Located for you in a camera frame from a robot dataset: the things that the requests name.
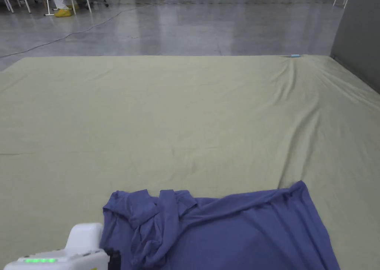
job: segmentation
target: large cloth on floor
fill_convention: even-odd
[[[339,269],[306,185],[193,198],[188,191],[114,192],[100,246],[121,270]]]
[[[302,180],[339,266],[380,269],[379,131],[380,96],[328,57],[20,60],[0,73],[0,265],[63,248],[115,190]]]

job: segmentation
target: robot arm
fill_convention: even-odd
[[[110,256],[99,248],[102,231],[100,223],[77,224],[64,249],[20,257],[7,264],[4,270],[120,270],[118,251],[109,253],[111,259],[116,258],[118,262],[109,263]]]

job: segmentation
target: black cable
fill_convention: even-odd
[[[0,56],[0,59],[2,59],[3,57],[9,57],[9,56],[11,56],[11,55],[16,55],[16,54],[20,54],[20,53],[28,52],[28,51],[31,51],[31,50],[36,49],[36,48],[38,48],[38,47],[42,47],[42,46],[47,46],[47,45],[53,44],[53,43],[55,43],[55,42],[61,41],[62,39],[65,39],[66,37],[69,37],[69,36],[71,36],[71,35],[73,35],[73,34],[80,34],[80,33],[88,32],[88,31],[90,31],[92,28],[95,28],[95,27],[97,27],[97,26],[100,26],[101,24],[104,24],[104,23],[106,23],[106,22],[112,20],[113,18],[116,18],[118,15],[120,15],[120,14],[123,13],[123,12],[126,12],[126,11],[132,11],[132,10],[137,10],[137,9],[146,8],[146,7],[151,7],[151,6],[158,5],[158,4],[160,4],[160,3],[157,3],[157,4],[151,4],[151,5],[142,6],[142,7],[131,8],[131,9],[126,9],[126,10],[120,11],[120,12],[117,13],[115,16],[112,16],[111,18],[105,20],[104,22],[98,23],[98,24],[92,26],[91,28],[89,28],[89,29],[87,29],[87,30],[80,31],[80,32],[74,32],[74,33],[69,33],[69,34],[68,34],[67,36],[65,36],[65,37],[62,37],[62,38],[60,38],[60,39],[55,39],[55,40],[53,40],[53,41],[51,41],[51,42],[49,42],[49,43],[42,44],[42,45],[38,45],[38,46],[32,47],[32,48],[27,49],[27,50],[23,50],[23,51],[20,51],[20,52],[15,52],[15,53],[10,53],[10,54],[1,55],[1,56]]]

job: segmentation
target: yellow shoe cover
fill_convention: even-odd
[[[56,17],[70,17],[71,12],[68,9],[60,9],[57,13],[54,14]]]

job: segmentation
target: white stand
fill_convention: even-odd
[[[47,4],[47,14],[44,14],[44,16],[54,16],[54,14],[50,13],[49,0],[46,0],[46,4]]]

